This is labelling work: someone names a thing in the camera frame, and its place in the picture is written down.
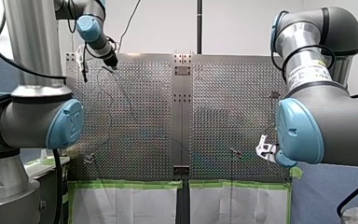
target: metal post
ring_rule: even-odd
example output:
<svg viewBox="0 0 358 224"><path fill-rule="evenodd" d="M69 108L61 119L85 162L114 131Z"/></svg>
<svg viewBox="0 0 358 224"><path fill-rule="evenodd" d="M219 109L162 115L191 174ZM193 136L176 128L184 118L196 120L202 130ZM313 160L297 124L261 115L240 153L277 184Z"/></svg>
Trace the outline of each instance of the metal post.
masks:
<svg viewBox="0 0 358 224"><path fill-rule="evenodd" d="M197 1L197 54L202 54L202 0Z"/></svg>
<svg viewBox="0 0 358 224"><path fill-rule="evenodd" d="M30 70L61 77L57 21L53 1L4 0L14 60ZM71 91L62 80L20 71L17 97L59 96Z"/></svg>

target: robotic arm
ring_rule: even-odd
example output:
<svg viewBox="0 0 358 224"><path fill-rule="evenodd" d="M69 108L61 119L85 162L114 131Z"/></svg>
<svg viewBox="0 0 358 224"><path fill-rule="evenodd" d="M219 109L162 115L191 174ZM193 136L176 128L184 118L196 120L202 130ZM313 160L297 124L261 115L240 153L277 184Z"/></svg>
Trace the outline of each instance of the robotic arm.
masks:
<svg viewBox="0 0 358 224"><path fill-rule="evenodd" d="M346 89L351 57L358 53L357 20L338 7L283 13L276 20L271 50L284 59L289 90L277 109L277 163L358 166L358 99ZM332 53L337 62L329 72L325 61Z"/></svg>
<svg viewBox="0 0 358 224"><path fill-rule="evenodd" d="M39 222L39 184L29 181L19 148L69 147L84 119L83 105L64 85L57 20L76 20L106 65L116 66L117 57L103 34L100 0L4 0L4 7L2 28L6 19L14 62L26 69L16 90L0 97L0 223L33 224Z"/></svg>

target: pegboard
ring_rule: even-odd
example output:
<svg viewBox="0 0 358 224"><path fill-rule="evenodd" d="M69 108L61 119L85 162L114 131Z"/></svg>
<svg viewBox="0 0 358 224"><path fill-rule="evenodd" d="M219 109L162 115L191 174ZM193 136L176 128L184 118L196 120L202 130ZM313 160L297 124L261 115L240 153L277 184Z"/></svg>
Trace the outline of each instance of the pegboard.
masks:
<svg viewBox="0 0 358 224"><path fill-rule="evenodd" d="M113 74L89 60L87 83L67 59L68 86L86 108L69 177L172 179L184 148L193 179L287 181L286 169L255 154L262 133L276 142L275 108L286 93L270 58L191 55L188 72L175 74L186 66L174 56L119 54Z"/></svg>
<svg viewBox="0 0 358 224"><path fill-rule="evenodd" d="M113 73L87 61L87 83L68 61L86 110L70 178L172 179L172 55L119 59Z"/></svg>
<svg viewBox="0 0 358 224"><path fill-rule="evenodd" d="M286 169L255 154L262 133L276 143L275 108L286 93L270 57L195 55L193 74L191 178L285 179Z"/></svg>

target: perforated metal panel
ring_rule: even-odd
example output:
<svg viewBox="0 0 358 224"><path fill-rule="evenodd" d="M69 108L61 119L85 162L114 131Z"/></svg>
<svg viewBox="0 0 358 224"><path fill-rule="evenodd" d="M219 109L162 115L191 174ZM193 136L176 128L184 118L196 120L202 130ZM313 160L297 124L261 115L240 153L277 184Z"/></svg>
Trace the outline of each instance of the perforated metal panel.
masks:
<svg viewBox="0 0 358 224"><path fill-rule="evenodd" d="M85 106L71 179L172 179L172 55L120 55L113 74L88 61L70 83Z"/></svg>
<svg viewBox="0 0 358 224"><path fill-rule="evenodd" d="M278 99L271 93L286 92L269 57L196 55L193 69L191 177L265 181L287 177L285 169L255 154L262 133L275 143L272 124Z"/></svg>

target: black metal pole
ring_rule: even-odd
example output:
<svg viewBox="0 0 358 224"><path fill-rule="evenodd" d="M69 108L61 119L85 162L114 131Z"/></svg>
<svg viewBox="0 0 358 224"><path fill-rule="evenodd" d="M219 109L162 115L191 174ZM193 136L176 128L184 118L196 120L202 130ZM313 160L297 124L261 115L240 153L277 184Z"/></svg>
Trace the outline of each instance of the black metal pole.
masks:
<svg viewBox="0 0 358 224"><path fill-rule="evenodd" d="M202 0L197 2L197 54L202 54Z"/></svg>

